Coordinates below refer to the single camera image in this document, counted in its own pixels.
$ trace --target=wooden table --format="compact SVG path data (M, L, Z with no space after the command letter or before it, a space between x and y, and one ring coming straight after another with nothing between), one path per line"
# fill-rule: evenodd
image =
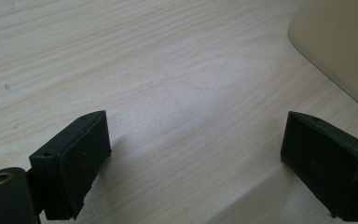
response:
M296 0L0 0L0 169L75 118L112 158L76 222L341 223L280 160L289 110L358 137L358 103L306 60Z

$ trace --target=beige object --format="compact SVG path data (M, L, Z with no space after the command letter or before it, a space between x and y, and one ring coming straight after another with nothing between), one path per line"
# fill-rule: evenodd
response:
M305 57L358 101L358 1L306 0L289 35Z
M287 112L358 137L358 103L292 45L297 0L0 0L0 169L107 112L76 221L342 223L280 160Z

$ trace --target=black plastic bracket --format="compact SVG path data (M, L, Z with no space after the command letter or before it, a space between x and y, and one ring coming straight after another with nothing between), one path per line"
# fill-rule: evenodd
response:
M357 138L321 119L289 112L281 156L332 217L358 221Z
M76 119L30 156L32 168L0 170L0 223L76 218L111 154L105 111Z

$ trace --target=black plastic part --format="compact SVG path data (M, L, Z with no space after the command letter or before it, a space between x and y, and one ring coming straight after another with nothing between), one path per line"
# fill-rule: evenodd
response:
M0 223L37 224L27 176L21 168L0 170Z
M282 160L332 217L358 221L358 139L313 116L289 112Z
M76 218L103 162L111 154L104 111L76 119L30 156L49 220Z
M33 169L26 172L30 194L34 203L34 212L39 215L43 211L44 186L40 181L36 181Z

